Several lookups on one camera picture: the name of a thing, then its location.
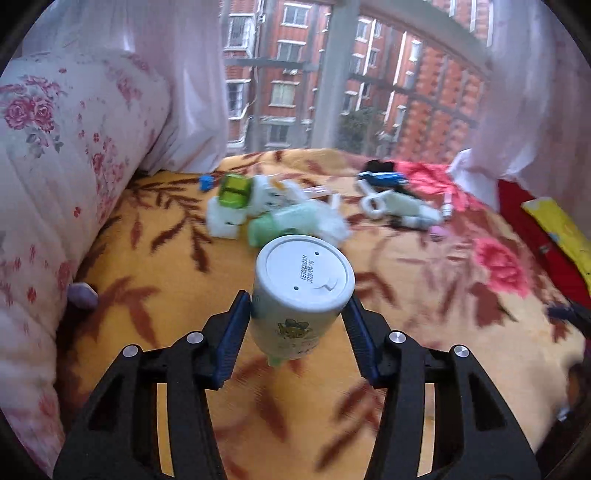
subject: metal screw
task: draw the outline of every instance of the metal screw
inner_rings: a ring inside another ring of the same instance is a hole
[[[135,345],[128,345],[123,349],[123,356],[127,358],[131,358],[136,356],[139,352],[139,349]]]
[[[187,341],[189,343],[201,343],[203,342],[203,334],[201,332],[191,332],[187,335]]]
[[[468,350],[468,348],[463,345],[456,345],[453,348],[453,352],[462,358],[466,358],[468,355],[470,355],[470,350]]]
[[[406,335],[404,335],[402,332],[390,332],[390,335],[388,335],[388,338],[390,339],[390,341],[392,343],[404,343],[406,342]]]

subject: tree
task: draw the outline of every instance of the tree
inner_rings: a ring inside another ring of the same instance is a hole
[[[379,115],[374,113],[374,108],[364,107],[343,115],[337,148],[355,154],[374,155],[378,147],[378,133],[383,130]]]

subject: red cloth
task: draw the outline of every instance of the red cloth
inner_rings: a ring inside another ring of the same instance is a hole
[[[499,180],[502,217],[529,247],[556,288],[565,297],[591,309],[587,284],[573,261],[552,241],[534,218],[521,208],[523,202],[533,198],[518,184]],[[587,339],[587,351],[591,351],[591,339]]]

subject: yellow cloth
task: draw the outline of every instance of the yellow cloth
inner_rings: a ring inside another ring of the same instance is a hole
[[[422,345],[467,345],[530,443],[539,445],[566,397],[565,369],[581,357],[583,338],[547,321],[540,299],[559,296],[546,277],[534,282],[530,253],[498,215],[483,208],[456,212],[451,235],[441,242],[371,222],[358,208],[354,169],[333,150],[227,158],[216,181],[227,171],[281,173],[341,193],[353,229],[342,251],[364,305]],[[200,193],[194,175],[168,172],[125,190],[78,275],[99,292],[99,307],[88,318],[64,319],[59,332],[59,344],[67,344],[59,352],[57,384],[66,420],[125,345],[169,346],[227,310],[239,289],[252,289],[258,251],[248,246],[245,229],[239,240],[207,234],[206,200],[215,194]],[[441,204],[441,195],[425,197]],[[534,284],[545,287],[534,295]],[[73,320],[77,328],[68,332]],[[363,478],[384,402],[384,392],[359,376],[340,320],[311,355],[278,370],[247,332],[233,378],[207,397],[228,476],[239,480]],[[433,418],[428,390],[421,473],[429,470]],[[164,471],[171,473],[165,440],[162,446]]]
[[[591,294],[591,245],[567,213],[550,197],[524,202],[521,207],[569,256],[583,276]]]

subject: toy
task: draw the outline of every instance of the toy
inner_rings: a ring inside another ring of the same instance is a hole
[[[199,178],[199,190],[209,192],[213,188],[213,177],[211,175],[201,175]]]

